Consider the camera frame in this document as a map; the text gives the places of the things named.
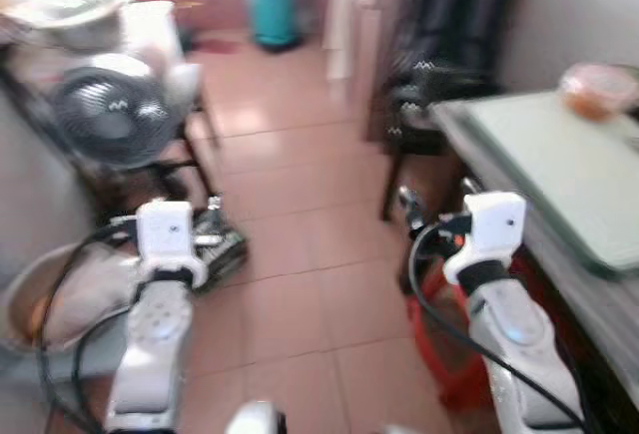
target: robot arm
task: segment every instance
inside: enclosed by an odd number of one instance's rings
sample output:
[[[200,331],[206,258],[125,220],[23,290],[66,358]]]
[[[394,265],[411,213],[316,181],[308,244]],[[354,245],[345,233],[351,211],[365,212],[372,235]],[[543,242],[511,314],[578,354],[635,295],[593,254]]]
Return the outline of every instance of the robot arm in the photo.
[[[206,280],[195,256],[191,206],[152,202],[137,213],[140,284],[127,319],[127,349],[111,390],[107,433],[175,432],[193,287]]]
[[[406,190],[405,207],[418,204]],[[554,344],[554,328],[545,311],[523,285],[508,275],[522,241],[525,200],[513,193],[467,195],[455,232],[440,230],[437,245],[456,236],[464,244],[444,255],[443,272],[468,297],[470,337],[542,386],[582,418],[574,379]],[[407,214],[415,223],[415,208]],[[554,403],[505,368],[484,357],[495,409],[504,434],[582,432]]]

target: pink floor tile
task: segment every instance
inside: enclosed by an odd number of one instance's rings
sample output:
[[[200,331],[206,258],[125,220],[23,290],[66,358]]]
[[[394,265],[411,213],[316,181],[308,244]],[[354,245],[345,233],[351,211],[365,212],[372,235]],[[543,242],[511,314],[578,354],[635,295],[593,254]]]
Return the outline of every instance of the pink floor tile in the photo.
[[[306,187],[299,174],[299,169],[282,168],[228,175],[225,184],[234,213],[254,219],[302,211],[307,205]]]
[[[328,347],[314,273],[272,277],[238,287],[243,290],[246,363]]]
[[[358,158],[225,176],[242,219],[274,217],[363,200]]]
[[[331,353],[315,353],[247,368],[251,399],[268,399],[287,415],[289,432],[347,434]]]
[[[411,339],[341,349],[337,361],[351,434],[368,434],[385,424],[451,434],[434,381]]]
[[[356,124],[334,123],[227,138],[220,157],[225,173],[241,173],[371,153]]]
[[[277,56],[245,44],[233,57],[202,58],[208,62],[207,88],[223,104],[268,93],[295,94],[325,83],[324,54],[318,44]]]
[[[386,257],[395,253],[389,231],[355,204],[305,213],[316,268]]]
[[[241,289],[226,287],[198,298],[188,375],[198,377],[243,364]]]
[[[390,211],[393,215],[392,221],[382,221],[379,218],[381,208],[380,200],[364,202],[367,215],[374,224],[378,226],[386,246],[386,253],[393,259],[404,256],[406,248],[409,246],[408,228],[406,227],[405,212],[399,205],[394,204]]]
[[[249,249],[253,251],[255,249],[254,243],[250,240]],[[249,255],[249,259],[238,271],[232,273],[223,283],[224,286],[236,286],[238,284],[246,284],[248,282],[255,281],[258,276],[255,273],[255,261],[253,255]]]
[[[242,369],[188,380],[178,432],[222,434],[246,400]]]
[[[318,272],[333,347],[410,336],[396,269],[379,260]]]
[[[242,229],[251,241],[253,279],[308,271],[313,268],[309,237],[300,214],[244,221]],[[248,274],[244,281],[250,280]]]
[[[221,102],[210,96],[217,125],[225,137],[237,137],[270,130],[287,130],[311,125],[348,121],[345,103],[326,96],[325,87],[300,90],[294,85],[273,86],[273,81],[261,81],[262,86],[242,89],[242,98]]]
[[[297,176],[306,189],[306,210],[359,202],[365,196],[359,158],[302,165]]]

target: table top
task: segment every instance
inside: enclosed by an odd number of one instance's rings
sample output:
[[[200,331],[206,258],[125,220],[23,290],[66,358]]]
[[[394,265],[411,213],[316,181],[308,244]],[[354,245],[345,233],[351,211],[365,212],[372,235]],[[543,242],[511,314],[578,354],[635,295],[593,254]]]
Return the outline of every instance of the table top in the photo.
[[[639,125],[593,123],[555,92],[468,102],[469,131],[591,272],[639,271]]]
[[[488,190],[522,192],[465,127],[469,107],[464,102],[447,102],[435,105],[431,112],[454,150]],[[524,243],[639,408],[639,278],[607,280],[588,272],[568,254],[565,241],[534,204],[528,205]]]

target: black cable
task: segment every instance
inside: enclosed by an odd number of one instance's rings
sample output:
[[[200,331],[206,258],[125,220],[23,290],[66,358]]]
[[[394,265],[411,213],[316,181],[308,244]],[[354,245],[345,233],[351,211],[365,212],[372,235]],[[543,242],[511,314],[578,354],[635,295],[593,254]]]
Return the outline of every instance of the black cable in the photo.
[[[103,433],[104,427],[102,422],[95,416],[93,411],[91,410],[91,405],[89,404],[88,396],[84,390],[84,385],[82,383],[82,357],[84,355],[84,350],[89,342],[89,339],[100,327],[104,326],[107,322],[115,319],[122,314],[125,314],[131,310],[130,307],[123,307],[110,313],[108,316],[100,319],[93,326],[86,331],[76,346],[74,355],[73,355],[73,370],[71,371],[71,382],[73,384],[73,390],[75,392],[76,399],[78,401],[78,405],[80,407],[80,411],[84,414],[87,420],[92,424],[94,431]]]
[[[444,222],[441,225],[432,225],[425,228],[414,241],[412,248],[410,249],[410,256],[408,257],[408,280],[410,281],[410,286],[412,287],[413,293],[417,298],[417,301],[421,305],[422,309],[428,314],[440,327],[442,327],[450,336],[457,339],[459,342],[465,344],[469,348],[475,350],[483,357],[488,360],[494,362],[498,366],[502,367],[510,374],[515,376],[521,382],[526,384],[528,387],[532,388],[540,395],[545,397],[551,404],[553,404],[557,409],[559,409],[563,414],[570,419],[576,427],[581,429],[584,434],[594,434],[591,429],[584,423],[584,421],[563,401],[557,398],[554,394],[544,389],[542,386],[537,384],[530,377],[526,376],[524,373],[519,371],[517,368],[511,366],[506,361],[504,361],[497,354],[492,352],[490,349],[484,347],[483,345],[476,342],[474,339],[466,335],[465,333],[458,330],[455,326],[450,324],[447,320],[439,315],[437,310],[433,308],[423,293],[421,292],[421,288],[417,281],[417,273],[416,273],[416,264],[417,264],[417,253],[421,249],[421,246],[426,242],[432,240],[432,238],[437,234],[438,230],[447,230],[447,223]]]
[[[65,419],[72,422],[76,427],[78,427],[83,432],[89,434],[98,434],[95,433],[91,426],[87,424],[87,420],[83,419],[81,415],[76,413],[73,408],[71,408],[64,400],[58,395],[56,392],[55,386],[53,384],[53,380],[51,379],[51,372],[49,369],[49,357],[47,353],[47,342],[46,342],[46,325],[49,320],[49,316],[51,313],[51,307],[53,305],[53,300],[55,296],[67,278],[68,274],[71,272],[77,260],[80,258],[80,254],[84,250],[86,246],[89,244],[99,241],[101,239],[106,239],[111,235],[115,234],[118,231],[121,231],[125,228],[125,222],[131,222],[132,220],[129,218],[122,218],[121,220],[116,220],[112,224],[109,224],[105,227],[102,227],[95,231],[94,233],[87,236],[85,239],[78,244],[71,254],[69,255],[67,261],[65,262],[60,275],[53,283],[51,290],[49,291],[49,295],[46,298],[44,311],[42,314],[42,319],[40,320],[40,326],[36,331],[36,360],[38,362],[40,382],[44,388],[45,394],[49,402],[56,406],[63,413]]]
[[[590,430],[593,432],[593,434],[600,434],[603,431],[601,430],[601,427],[599,426],[599,423],[597,422],[597,419],[592,412],[592,407],[590,406],[590,402],[588,401],[588,397],[586,396],[586,389],[584,387],[581,374],[579,373],[577,362],[575,361],[575,358],[572,357],[572,354],[570,354],[570,351],[568,350],[565,342],[557,338],[555,340],[555,343],[557,345],[557,351],[559,351],[559,354],[563,358],[566,367],[575,380],[577,392],[579,393],[579,400],[581,401],[581,410],[583,411],[584,420],[590,427]]]

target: bucket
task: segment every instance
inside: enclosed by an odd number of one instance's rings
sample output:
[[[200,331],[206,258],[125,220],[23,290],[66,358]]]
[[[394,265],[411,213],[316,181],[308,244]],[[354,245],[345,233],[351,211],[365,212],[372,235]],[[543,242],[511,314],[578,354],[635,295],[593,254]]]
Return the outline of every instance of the bucket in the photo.
[[[38,305],[41,305],[42,300],[50,292],[75,247],[75,244],[67,244],[42,255],[24,269],[2,294],[0,301],[2,309],[0,311],[0,345],[5,350],[16,355],[35,351],[33,331],[34,325],[37,325],[37,321],[34,322],[34,315],[37,314],[34,311],[39,309]],[[118,264],[127,271],[127,285],[123,290],[132,293],[136,258],[117,252],[105,244],[87,247],[78,259],[74,273],[69,277],[73,277],[76,273],[79,274],[82,260],[86,260],[89,254],[96,254],[96,251],[99,256],[116,256]],[[49,350],[52,352],[67,351],[78,342],[81,336],[82,333],[64,342],[52,343]]]

